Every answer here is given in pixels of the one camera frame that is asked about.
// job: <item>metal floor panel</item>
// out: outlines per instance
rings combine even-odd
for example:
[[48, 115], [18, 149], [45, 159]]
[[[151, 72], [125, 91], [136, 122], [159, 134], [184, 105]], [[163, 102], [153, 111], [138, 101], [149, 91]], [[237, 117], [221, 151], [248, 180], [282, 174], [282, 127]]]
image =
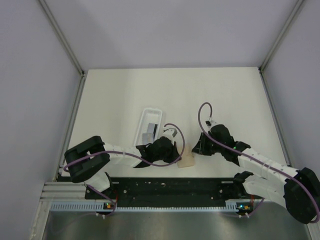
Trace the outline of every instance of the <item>metal floor panel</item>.
[[[83, 212], [52, 212], [58, 231]], [[274, 203], [264, 205], [251, 218], [210, 212], [119, 212], [105, 220], [88, 215], [53, 235], [46, 227], [43, 240], [308, 240], [307, 226]]]

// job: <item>white wall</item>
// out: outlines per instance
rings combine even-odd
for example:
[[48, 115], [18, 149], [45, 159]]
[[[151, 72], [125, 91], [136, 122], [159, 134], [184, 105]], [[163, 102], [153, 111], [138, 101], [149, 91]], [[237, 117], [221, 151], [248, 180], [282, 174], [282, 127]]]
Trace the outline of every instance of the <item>white wall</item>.
[[320, 1], [308, 0], [265, 76], [293, 162], [320, 177]]
[[82, 67], [260, 66], [297, 0], [46, 0]]
[[79, 76], [35, 0], [0, 7], [0, 234], [29, 237]]

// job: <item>white table surface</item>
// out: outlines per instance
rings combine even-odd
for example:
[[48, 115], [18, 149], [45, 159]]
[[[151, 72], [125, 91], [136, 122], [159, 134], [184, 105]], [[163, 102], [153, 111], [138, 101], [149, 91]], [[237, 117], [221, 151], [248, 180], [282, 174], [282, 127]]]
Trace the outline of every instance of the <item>white table surface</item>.
[[[193, 148], [201, 133], [197, 114], [203, 102], [212, 104], [213, 119], [224, 124], [236, 141], [286, 164], [256, 67], [89, 70], [69, 147], [95, 135], [105, 143], [131, 147], [143, 109], [152, 107], [163, 110], [162, 126], [178, 125]], [[209, 107], [205, 107], [202, 120], [208, 117]], [[182, 143], [179, 136], [176, 139], [178, 145]], [[193, 167], [134, 169], [108, 163], [104, 170], [112, 177], [213, 178], [243, 171], [218, 153], [196, 154]]]

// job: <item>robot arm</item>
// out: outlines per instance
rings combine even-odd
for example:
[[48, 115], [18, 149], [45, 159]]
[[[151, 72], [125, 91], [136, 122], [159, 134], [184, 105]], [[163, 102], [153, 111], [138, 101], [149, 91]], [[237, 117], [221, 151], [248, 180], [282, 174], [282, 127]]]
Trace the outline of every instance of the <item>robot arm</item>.
[[311, 193], [316, 205], [320, 206], [320, 182], [312, 170], [306, 167], [298, 170], [281, 165], [261, 155], [250, 145], [234, 141], [229, 130], [223, 124], [218, 124], [210, 119], [206, 125], [209, 129], [207, 134], [220, 144], [213, 142], [206, 134], [202, 133], [192, 152], [206, 156], [220, 153], [227, 161], [246, 170], [243, 173], [238, 173], [234, 179], [242, 184], [247, 194], [257, 195], [275, 202], [286, 208], [299, 222], [310, 223], [316, 216], [316, 210], [310, 197], [297, 182], [300, 182]]
[[169, 165], [180, 160], [174, 139], [177, 133], [175, 128], [167, 128], [153, 143], [134, 147], [111, 145], [104, 143], [100, 136], [93, 136], [65, 152], [67, 165], [64, 170], [68, 168], [73, 183], [85, 182], [97, 191], [103, 192], [112, 184], [109, 175], [103, 170], [109, 162], [145, 168], [150, 165], [158, 166], [153, 163], [158, 160], [163, 160]]

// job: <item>small beige block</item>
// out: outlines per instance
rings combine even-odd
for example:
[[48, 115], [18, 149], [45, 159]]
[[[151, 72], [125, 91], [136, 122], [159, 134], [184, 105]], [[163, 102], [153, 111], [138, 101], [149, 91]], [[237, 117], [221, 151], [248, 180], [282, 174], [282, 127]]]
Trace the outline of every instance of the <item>small beige block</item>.
[[[181, 153], [181, 150], [182, 150], [182, 146], [179, 146], [178, 152]], [[182, 158], [180, 161], [177, 162], [178, 168], [181, 169], [181, 168], [192, 167], [196, 164], [195, 158], [192, 155], [191, 150], [192, 150], [192, 148], [188, 144], [185, 145], [184, 152], [182, 154]]]

